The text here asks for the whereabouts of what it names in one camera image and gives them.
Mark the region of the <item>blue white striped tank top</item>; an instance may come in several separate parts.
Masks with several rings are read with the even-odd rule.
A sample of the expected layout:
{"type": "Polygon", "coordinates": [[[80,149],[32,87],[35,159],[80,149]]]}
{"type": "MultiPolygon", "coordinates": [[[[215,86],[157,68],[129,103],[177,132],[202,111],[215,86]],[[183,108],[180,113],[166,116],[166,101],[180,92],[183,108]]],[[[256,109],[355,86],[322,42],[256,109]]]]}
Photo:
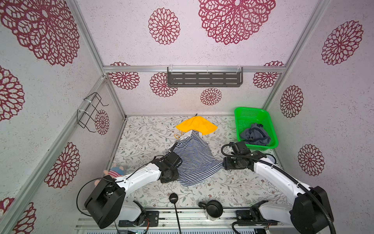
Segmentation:
{"type": "Polygon", "coordinates": [[[185,133],[163,154],[166,155],[170,151],[182,159],[178,167],[178,181],[183,186],[196,185],[224,168],[223,162],[213,156],[208,143],[203,140],[202,133],[195,130],[185,133]]]}

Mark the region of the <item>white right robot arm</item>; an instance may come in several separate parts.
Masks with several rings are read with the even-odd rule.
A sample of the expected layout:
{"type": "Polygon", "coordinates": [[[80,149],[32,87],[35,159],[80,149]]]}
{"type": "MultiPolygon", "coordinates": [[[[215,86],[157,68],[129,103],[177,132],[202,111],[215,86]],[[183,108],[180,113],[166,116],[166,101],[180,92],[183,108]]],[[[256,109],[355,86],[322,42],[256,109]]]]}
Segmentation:
{"type": "Polygon", "coordinates": [[[335,234],[334,216],[324,189],[311,187],[295,179],[276,165],[270,154],[250,151],[244,142],[231,142],[221,147],[225,170],[249,169],[271,182],[286,197],[289,205],[262,200],[251,206],[249,217],[237,220],[236,226],[291,224],[300,234],[317,234],[325,228],[335,234]]]}

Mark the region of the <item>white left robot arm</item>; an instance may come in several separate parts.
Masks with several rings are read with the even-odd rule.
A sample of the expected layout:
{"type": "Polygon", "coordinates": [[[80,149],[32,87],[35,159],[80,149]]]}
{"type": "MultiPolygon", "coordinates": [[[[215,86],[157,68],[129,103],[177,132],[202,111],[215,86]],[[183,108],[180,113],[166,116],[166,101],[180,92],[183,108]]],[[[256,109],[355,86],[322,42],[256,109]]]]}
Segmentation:
{"type": "Polygon", "coordinates": [[[140,226],[146,222],[146,210],[139,202],[128,201],[127,197],[155,181],[176,181],[179,178],[178,167],[182,162],[176,153],[169,152],[160,158],[155,157],[131,174],[116,178],[107,175],[99,180],[86,199],[84,207],[100,229],[123,220],[140,226]]]}

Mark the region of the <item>grey tank top in basket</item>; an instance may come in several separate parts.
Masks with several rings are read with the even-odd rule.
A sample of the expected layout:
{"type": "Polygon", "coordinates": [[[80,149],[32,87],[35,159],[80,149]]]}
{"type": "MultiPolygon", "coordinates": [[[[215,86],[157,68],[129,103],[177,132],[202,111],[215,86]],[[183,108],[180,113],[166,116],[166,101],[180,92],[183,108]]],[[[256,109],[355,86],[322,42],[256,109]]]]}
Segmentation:
{"type": "Polygon", "coordinates": [[[240,140],[246,144],[267,146],[271,142],[271,137],[262,124],[254,123],[250,128],[240,133],[240,140]]]}

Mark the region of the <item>black pressure gauge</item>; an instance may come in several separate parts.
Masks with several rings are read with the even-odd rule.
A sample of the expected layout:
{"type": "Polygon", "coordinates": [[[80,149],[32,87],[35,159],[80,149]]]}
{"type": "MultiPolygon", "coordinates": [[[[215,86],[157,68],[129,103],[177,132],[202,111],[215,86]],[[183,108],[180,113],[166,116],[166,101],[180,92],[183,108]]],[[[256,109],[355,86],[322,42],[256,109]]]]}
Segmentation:
{"type": "Polygon", "coordinates": [[[267,162],[270,162],[271,164],[277,164],[277,160],[272,154],[265,154],[265,156],[267,162]]]}

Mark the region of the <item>black ladle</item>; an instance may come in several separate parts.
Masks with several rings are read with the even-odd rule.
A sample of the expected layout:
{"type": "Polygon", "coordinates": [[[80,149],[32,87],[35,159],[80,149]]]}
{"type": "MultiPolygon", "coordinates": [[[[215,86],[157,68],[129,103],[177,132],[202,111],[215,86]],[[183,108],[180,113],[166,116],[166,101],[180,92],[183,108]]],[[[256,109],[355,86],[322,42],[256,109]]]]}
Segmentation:
{"type": "Polygon", "coordinates": [[[176,193],[171,193],[169,195],[169,201],[170,201],[170,203],[172,203],[174,205],[179,234],[182,234],[181,226],[180,226],[180,220],[179,220],[179,216],[178,216],[178,211],[177,211],[177,208],[176,208],[176,204],[178,202],[178,195],[176,193]]]}

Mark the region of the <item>green plastic basket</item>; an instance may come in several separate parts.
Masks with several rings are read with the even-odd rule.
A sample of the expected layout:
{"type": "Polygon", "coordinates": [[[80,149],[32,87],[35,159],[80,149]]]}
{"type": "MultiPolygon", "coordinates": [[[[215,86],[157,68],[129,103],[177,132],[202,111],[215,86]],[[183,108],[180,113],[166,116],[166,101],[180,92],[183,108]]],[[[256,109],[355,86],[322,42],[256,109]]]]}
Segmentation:
{"type": "Polygon", "coordinates": [[[258,108],[238,107],[234,112],[237,140],[251,151],[275,149],[279,141],[270,114],[258,108]]]}

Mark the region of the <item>yellow bucket hat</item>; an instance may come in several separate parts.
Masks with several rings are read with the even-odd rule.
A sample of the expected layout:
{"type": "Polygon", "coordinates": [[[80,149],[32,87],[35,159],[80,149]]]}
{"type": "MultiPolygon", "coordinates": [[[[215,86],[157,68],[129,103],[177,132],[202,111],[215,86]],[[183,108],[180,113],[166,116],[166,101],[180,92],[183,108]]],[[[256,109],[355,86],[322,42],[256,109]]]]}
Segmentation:
{"type": "Polygon", "coordinates": [[[195,116],[185,120],[177,125],[176,128],[180,131],[180,133],[174,134],[174,137],[177,140],[181,140],[183,137],[188,137],[193,132],[205,136],[214,133],[218,129],[216,125],[201,116],[195,116]]]}

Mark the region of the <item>plush doll toy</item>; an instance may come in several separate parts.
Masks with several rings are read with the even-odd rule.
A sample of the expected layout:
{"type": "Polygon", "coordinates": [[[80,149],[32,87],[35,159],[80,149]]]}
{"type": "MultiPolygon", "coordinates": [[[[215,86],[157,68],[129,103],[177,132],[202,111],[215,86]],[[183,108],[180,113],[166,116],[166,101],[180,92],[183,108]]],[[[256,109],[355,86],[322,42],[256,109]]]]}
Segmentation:
{"type": "Polygon", "coordinates": [[[114,164],[111,169],[103,171],[104,176],[111,176],[112,178],[117,178],[125,174],[125,169],[123,166],[114,164]]]}

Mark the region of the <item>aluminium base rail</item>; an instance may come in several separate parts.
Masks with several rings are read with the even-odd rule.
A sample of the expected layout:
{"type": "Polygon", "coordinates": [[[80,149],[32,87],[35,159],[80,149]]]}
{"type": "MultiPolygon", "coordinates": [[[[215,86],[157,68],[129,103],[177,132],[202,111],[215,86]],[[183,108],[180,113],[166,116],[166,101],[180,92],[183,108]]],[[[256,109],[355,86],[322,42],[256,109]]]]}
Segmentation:
{"type": "Polygon", "coordinates": [[[201,208],[157,208],[148,209],[147,217],[141,226],[128,221],[116,221],[107,228],[100,229],[89,217],[80,216],[73,227],[73,234],[233,234],[232,223],[241,220],[239,214],[249,216],[249,208],[224,208],[223,214],[215,221],[205,217],[201,208]]]}

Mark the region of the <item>grey wall shelf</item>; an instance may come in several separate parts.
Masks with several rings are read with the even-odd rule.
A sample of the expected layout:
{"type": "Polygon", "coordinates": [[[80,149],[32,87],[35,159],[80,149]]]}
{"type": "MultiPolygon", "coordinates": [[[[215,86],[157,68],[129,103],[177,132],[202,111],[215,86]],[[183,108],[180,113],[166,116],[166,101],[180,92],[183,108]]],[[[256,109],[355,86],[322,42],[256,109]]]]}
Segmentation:
{"type": "Polygon", "coordinates": [[[242,71],[174,72],[167,68],[167,85],[172,88],[237,88],[242,84],[242,71]]]}

